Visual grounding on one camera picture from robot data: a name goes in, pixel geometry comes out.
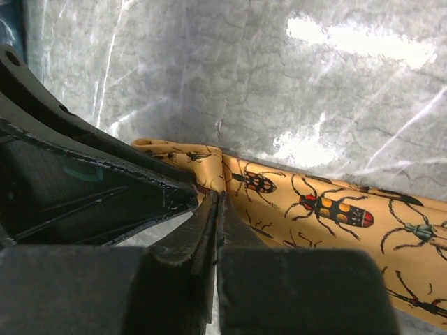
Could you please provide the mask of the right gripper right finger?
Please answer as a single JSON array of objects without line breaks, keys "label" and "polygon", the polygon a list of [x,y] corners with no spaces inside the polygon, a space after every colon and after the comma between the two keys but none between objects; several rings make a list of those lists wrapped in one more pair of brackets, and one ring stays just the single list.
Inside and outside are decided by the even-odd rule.
[{"label": "right gripper right finger", "polygon": [[351,249],[267,247],[219,197],[222,334],[398,334],[379,268]]}]

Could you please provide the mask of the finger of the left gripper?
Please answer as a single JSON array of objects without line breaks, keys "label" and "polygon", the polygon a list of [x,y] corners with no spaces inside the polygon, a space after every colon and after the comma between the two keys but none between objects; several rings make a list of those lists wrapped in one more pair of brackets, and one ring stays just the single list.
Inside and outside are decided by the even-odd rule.
[{"label": "finger of the left gripper", "polygon": [[113,245],[197,204],[184,182],[47,126],[1,121],[3,245]]},{"label": "finger of the left gripper", "polygon": [[39,82],[15,49],[6,44],[1,45],[1,93],[34,119],[76,142],[176,181],[195,182],[192,173],[144,154],[70,112]]}]

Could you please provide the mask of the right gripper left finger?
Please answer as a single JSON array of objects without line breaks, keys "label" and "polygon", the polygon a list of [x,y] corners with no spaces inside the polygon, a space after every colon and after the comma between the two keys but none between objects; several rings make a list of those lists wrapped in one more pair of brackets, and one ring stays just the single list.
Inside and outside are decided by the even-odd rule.
[{"label": "right gripper left finger", "polygon": [[147,248],[11,246],[2,334],[204,334],[212,319],[219,197]]}]

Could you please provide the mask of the yellow beetle print tie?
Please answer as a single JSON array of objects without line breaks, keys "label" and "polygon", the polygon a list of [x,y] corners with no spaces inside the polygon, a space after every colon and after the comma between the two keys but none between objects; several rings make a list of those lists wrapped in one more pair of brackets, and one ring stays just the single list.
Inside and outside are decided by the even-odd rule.
[{"label": "yellow beetle print tie", "polygon": [[366,251],[396,308],[446,328],[445,202],[268,167],[204,144],[143,138],[132,147],[193,173],[200,193],[227,193],[268,246]]}]

